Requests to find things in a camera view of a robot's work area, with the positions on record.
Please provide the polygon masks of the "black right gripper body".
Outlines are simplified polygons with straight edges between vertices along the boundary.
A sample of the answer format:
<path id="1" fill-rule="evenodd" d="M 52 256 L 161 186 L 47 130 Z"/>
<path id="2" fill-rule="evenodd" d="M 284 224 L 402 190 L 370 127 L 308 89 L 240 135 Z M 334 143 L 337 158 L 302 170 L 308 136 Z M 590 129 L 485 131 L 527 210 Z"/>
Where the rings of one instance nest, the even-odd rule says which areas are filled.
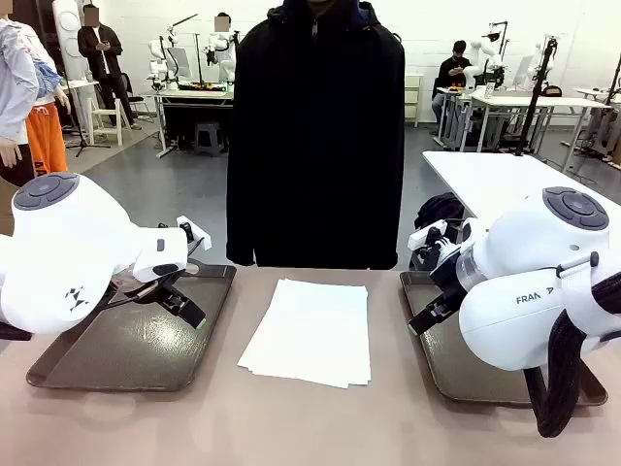
<path id="1" fill-rule="evenodd" d="M 430 278 L 441 294 L 426 309 L 430 312 L 457 312 L 467 295 L 457 276 L 461 248 L 451 242 L 435 242 L 431 251 L 438 254 L 438 259 Z"/>

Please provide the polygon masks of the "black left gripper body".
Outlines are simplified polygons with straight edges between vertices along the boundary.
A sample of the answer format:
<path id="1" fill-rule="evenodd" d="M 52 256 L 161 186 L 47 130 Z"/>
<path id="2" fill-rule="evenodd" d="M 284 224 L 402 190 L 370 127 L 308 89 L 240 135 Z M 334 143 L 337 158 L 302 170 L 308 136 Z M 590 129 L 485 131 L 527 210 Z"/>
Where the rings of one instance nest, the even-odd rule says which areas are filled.
<path id="1" fill-rule="evenodd" d="M 153 274 L 151 269 L 145 269 L 139 276 L 134 272 L 134 266 L 129 266 L 112 276 L 111 287 L 129 302 L 155 302 L 160 289 L 170 288 L 180 277 L 180 268 L 176 265 L 157 266 L 157 269 L 166 269 L 169 272 L 159 276 Z"/>

